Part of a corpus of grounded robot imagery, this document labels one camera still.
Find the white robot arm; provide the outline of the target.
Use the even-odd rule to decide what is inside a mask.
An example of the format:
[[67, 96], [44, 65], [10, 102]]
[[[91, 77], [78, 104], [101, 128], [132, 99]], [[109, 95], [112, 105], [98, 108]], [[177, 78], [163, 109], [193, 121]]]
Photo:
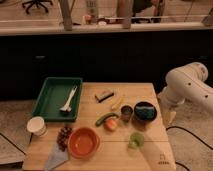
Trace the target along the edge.
[[174, 68], [166, 74], [166, 86], [157, 95], [165, 127], [175, 118], [175, 108], [182, 105], [186, 99], [213, 114], [213, 87], [205, 84], [207, 78], [208, 69], [200, 62]]

